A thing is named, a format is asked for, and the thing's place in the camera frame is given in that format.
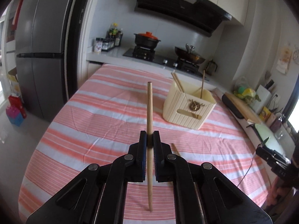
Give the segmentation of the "person right hand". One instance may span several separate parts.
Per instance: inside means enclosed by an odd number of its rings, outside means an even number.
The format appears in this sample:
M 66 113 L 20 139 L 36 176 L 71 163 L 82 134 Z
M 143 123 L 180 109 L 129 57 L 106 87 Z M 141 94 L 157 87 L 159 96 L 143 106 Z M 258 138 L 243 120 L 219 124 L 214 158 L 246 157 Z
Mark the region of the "person right hand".
M 298 178 L 292 181 L 283 181 L 276 177 L 270 193 L 266 197 L 266 207 L 279 206 L 280 208 L 298 209 Z

